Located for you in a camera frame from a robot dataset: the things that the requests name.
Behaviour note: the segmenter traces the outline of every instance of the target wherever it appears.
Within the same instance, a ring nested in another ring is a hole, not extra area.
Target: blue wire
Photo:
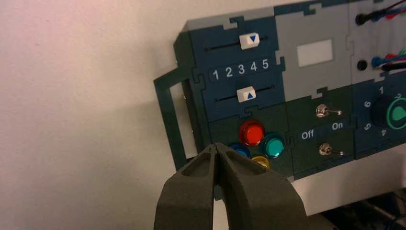
[[[388,63],[388,62],[393,62],[393,61],[399,61],[400,59],[406,58],[406,54],[398,55],[393,58],[380,58],[380,57],[374,57],[372,58],[371,64],[372,67],[378,67],[382,64]]]

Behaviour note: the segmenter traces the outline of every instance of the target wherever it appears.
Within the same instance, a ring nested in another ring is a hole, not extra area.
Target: number 2
[[[231,73],[231,71],[232,71],[231,67],[227,67],[227,68],[226,68],[226,72],[227,72],[227,77],[228,77],[228,78],[233,76],[233,74]]]

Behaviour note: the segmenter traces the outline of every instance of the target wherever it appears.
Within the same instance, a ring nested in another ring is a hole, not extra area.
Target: rotary knob
[[[406,98],[383,96],[372,106],[372,122],[379,127],[403,129],[406,127]]]

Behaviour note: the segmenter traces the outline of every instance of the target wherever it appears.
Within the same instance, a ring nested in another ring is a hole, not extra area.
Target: red button
[[[258,145],[265,135],[264,126],[257,120],[248,120],[240,127],[240,141],[248,146]]]

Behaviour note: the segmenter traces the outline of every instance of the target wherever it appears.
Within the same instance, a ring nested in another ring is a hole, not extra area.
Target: yellow button
[[[268,169],[271,168],[269,160],[266,157],[256,156],[256,157],[253,157],[252,160],[264,167],[267,167]]]

